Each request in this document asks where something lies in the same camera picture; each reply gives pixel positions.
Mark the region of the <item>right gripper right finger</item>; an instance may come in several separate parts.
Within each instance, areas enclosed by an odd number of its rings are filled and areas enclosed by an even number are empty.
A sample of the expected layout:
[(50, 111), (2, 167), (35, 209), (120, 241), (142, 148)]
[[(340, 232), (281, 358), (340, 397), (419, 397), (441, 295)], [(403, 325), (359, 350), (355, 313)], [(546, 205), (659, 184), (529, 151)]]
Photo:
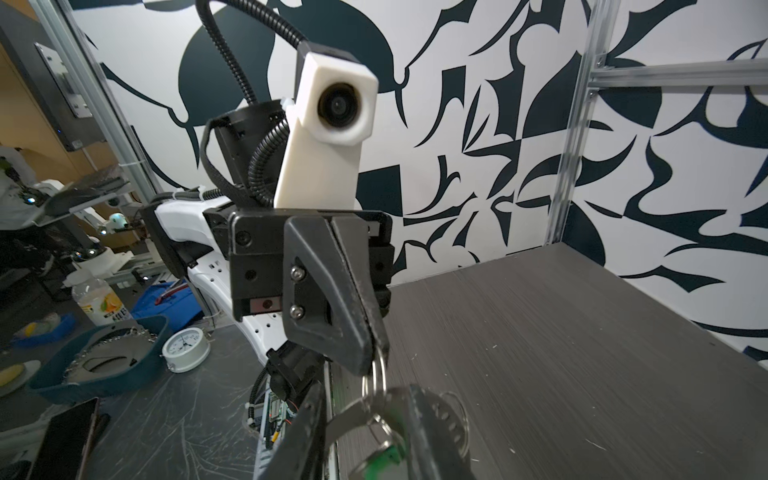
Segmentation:
[(473, 479), (447, 426), (437, 418), (425, 391), (407, 387), (406, 444), (409, 479)]

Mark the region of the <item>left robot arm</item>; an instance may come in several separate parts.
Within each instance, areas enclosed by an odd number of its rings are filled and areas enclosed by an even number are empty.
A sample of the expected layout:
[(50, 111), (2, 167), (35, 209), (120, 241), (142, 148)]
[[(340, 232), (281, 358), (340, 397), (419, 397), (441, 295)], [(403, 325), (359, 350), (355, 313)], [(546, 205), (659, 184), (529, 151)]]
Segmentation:
[(167, 192), (141, 211), (164, 263), (245, 335), (281, 399), (327, 363), (386, 386), (392, 220), (381, 211), (266, 207), (242, 185)]

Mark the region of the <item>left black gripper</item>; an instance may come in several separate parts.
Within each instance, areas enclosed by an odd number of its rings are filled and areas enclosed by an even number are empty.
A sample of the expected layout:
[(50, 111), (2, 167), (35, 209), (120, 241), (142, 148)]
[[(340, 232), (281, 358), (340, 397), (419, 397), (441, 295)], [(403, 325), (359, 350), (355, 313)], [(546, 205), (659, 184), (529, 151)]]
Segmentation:
[(233, 316), (279, 311), (291, 342), (365, 376), (387, 366), (392, 217), (376, 210), (209, 208), (203, 216), (229, 265)]

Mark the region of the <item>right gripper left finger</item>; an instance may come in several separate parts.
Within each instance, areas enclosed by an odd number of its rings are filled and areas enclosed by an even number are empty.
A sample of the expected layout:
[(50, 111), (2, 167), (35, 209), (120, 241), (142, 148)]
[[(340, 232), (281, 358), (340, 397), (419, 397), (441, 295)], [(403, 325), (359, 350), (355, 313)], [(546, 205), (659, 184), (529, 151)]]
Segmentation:
[(258, 479), (323, 479), (327, 457), (326, 424), (325, 387), (315, 383), (307, 392), (293, 426)]

